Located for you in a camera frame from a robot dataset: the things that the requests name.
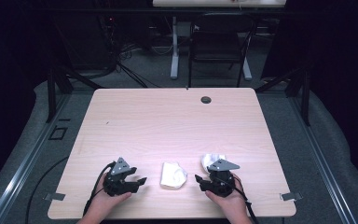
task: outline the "office chair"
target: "office chair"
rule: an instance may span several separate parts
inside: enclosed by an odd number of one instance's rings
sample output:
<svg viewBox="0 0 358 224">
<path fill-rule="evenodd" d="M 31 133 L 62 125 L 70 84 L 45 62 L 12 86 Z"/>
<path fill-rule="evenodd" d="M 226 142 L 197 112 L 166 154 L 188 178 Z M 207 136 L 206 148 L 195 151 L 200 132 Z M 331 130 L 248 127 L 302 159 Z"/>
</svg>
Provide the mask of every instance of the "office chair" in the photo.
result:
<svg viewBox="0 0 358 224">
<path fill-rule="evenodd" d="M 238 63 L 237 87 L 243 76 L 243 64 L 249 42 L 255 31 L 254 20 L 244 13 L 206 13 L 190 25 L 188 87 L 191 87 L 192 65 L 196 63 Z M 239 34 L 245 34 L 241 41 Z"/>
</svg>

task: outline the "gray carpet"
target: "gray carpet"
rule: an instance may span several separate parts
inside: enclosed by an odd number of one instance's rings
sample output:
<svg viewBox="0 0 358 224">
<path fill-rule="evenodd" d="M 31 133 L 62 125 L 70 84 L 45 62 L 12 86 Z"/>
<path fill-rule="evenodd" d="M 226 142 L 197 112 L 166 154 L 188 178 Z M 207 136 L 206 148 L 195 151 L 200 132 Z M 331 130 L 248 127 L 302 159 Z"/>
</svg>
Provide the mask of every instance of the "gray carpet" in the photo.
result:
<svg viewBox="0 0 358 224">
<path fill-rule="evenodd" d="M 242 87 L 256 88 L 263 84 L 259 80 L 263 69 L 264 61 L 269 50 L 270 40 L 262 37 L 255 37 L 250 47 L 248 62 L 251 67 L 254 79 L 243 81 Z M 158 55 L 151 51 L 133 51 L 131 57 L 123 60 L 131 70 L 147 79 L 145 83 L 151 88 L 184 88 L 187 83 L 186 70 L 186 46 L 181 48 L 181 60 L 179 67 L 179 78 L 169 78 L 171 70 L 171 54 Z M 208 68 L 200 66 L 197 68 L 199 77 L 208 73 Z M 238 67 L 233 67 L 231 75 L 228 75 L 227 85 L 232 80 L 235 85 L 235 78 Z M 41 146 L 41 153 L 38 156 L 34 168 L 29 173 L 21 191 L 14 203 L 9 206 L 8 213 L 3 223 L 24 223 L 26 219 L 26 208 L 31 193 L 41 178 L 54 163 L 70 154 L 76 135 L 87 110 L 92 90 L 77 80 L 71 80 L 75 91 L 70 96 L 63 96 L 66 102 L 63 110 L 60 111 L 53 127 L 59 129 L 52 134 L 52 130 L 46 134 L 47 139 Z M 140 88 L 123 71 L 115 72 L 106 77 L 94 78 L 98 84 L 106 88 Z M 222 79 L 213 78 L 197 80 L 198 84 L 207 86 L 221 86 Z M 312 148 L 307 135 L 303 131 L 301 120 L 296 118 L 296 109 L 293 108 L 292 99 L 287 99 L 282 89 L 284 84 L 279 85 L 270 93 L 260 93 L 258 98 L 266 118 L 269 131 L 274 145 L 277 149 L 282 168 L 287 178 L 289 188 L 292 192 L 301 192 L 304 199 L 296 202 L 297 212 L 293 217 L 285 219 L 285 223 L 342 223 L 339 213 L 331 199 L 330 193 L 321 177 L 315 159 L 312 156 Z M 35 89 L 37 102 L 29 123 L 24 129 L 19 143 L 13 149 L 13 153 L 7 160 L 6 166 L 0 174 L 0 199 L 9 181 L 21 166 L 22 160 L 34 149 L 46 127 L 44 121 L 48 117 L 47 105 L 47 84 L 43 83 Z M 325 110 L 323 104 L 315 95 L 310 98 L 310 123 L 311 130 L 315 134 L 323 154 L 340 185 L 342 192 L 347 199 L 348 205 L 358 222 L 358 173 L 350 162 L 349 149 L 345 137 L 337 124 Z M 48 140 L 50 137 L 59 138 L 63 130 L 66 130 L 62 140 Z M 53 168 L 40 183 L 30 206 L 30 223 L 76 223 L 75 220 L 51 220 L 47 217 L 49 201 L 43 198 L 47 193 L 55 192 L 66 161 Z M 260 223 L 281 223 L 280 218 L 260 218 Z M 147 223 L 191 223 L 191 220 L 151 220 Z M 215 220 L 215 223 L 226 223 L 225 220 Z"/>
</svg>

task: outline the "human hand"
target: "human hand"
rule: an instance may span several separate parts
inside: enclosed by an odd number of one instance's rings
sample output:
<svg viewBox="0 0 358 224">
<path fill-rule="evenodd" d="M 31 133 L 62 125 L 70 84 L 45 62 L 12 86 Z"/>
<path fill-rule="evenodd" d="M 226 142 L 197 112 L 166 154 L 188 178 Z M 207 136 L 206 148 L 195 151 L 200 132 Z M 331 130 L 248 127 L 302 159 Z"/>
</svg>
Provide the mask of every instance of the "human hand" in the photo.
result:
<svg viewBox="0 0 358 224">
<path fill-rule="evenodd" d="M 235 187 L 243 191 L 241 180 L 235 175 Z M 231 224 L 251 224 L 251 219 L 246 213 L 246 203 L 242 196 L 233 190 L 226 198 L 215 195 L 209 190 L 205 191 L 206 196 L 214 203 L 217 203 Z"/>
<path fill-rule="evenodd" d="M 113 197 L 109 196 L 103 190 L 103 181 L 106 174 L 101 176 L 100 182 L 97 187 L 97 194 L 92 199 L 91 204 L 89 205 L 89 210 L 86 215 L 83 216 L 77 223 L 100 223 L 102 222 L 113 210 L 113 208 L 119 203 L 124 202 L 131 196 L 131 192 L 127 192 L 121 195 L 115 195 Z"/>
</svg>

